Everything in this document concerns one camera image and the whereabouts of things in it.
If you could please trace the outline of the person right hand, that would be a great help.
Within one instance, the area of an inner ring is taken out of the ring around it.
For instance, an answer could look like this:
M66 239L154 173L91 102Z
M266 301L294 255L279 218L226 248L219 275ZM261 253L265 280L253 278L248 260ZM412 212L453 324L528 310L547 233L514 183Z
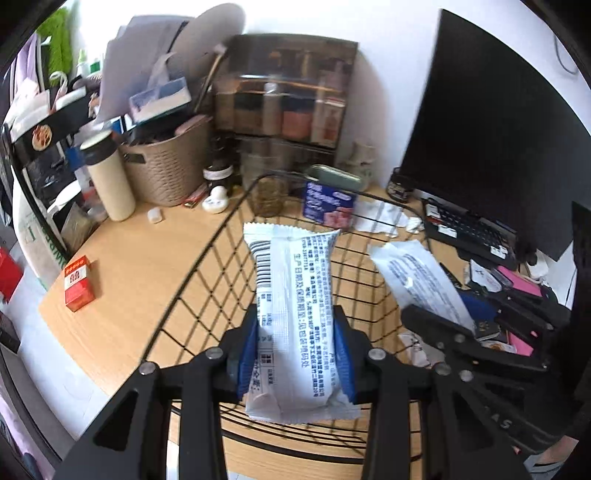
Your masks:
M578 443L579 441L577 439L565 435L541 454L526 454L524 463L527 467L532 467L534 465L549 465L565 462Z

